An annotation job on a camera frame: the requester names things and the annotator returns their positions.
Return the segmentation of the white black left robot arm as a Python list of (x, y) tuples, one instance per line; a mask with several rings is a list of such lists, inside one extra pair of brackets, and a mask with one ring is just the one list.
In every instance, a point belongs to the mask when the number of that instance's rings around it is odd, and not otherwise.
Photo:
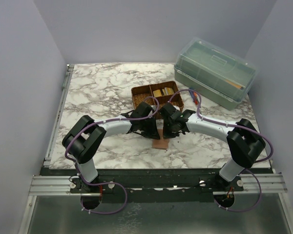
[(95, 121), (82, 116), (62, 140), (65, 158), (71, 160), (82, 179), (82, 187), (89, 193), (98, 189), (98, 171), (93, 157), (104, 138), (136, 133), (145, 138), (159, 139), (154, 109), (141, 102), (136, 109), (111, 119)]

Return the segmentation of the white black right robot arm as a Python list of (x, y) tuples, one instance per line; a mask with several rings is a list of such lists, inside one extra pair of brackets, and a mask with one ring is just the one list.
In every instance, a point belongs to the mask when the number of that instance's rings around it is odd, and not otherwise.
[(221, 191), (230, 188), (244, 169), (251, 168), (266, 147), (263, 137), (244, 118), (238, 122), (220, 121), (192, 110), (180, 112), (170, 103), (165, 104), (159, 113), (164, 120), (163, 138), (175, 138), (180, 133), (200, 133), (228, 144), (231, 159), (215, 178), (215, 186)]

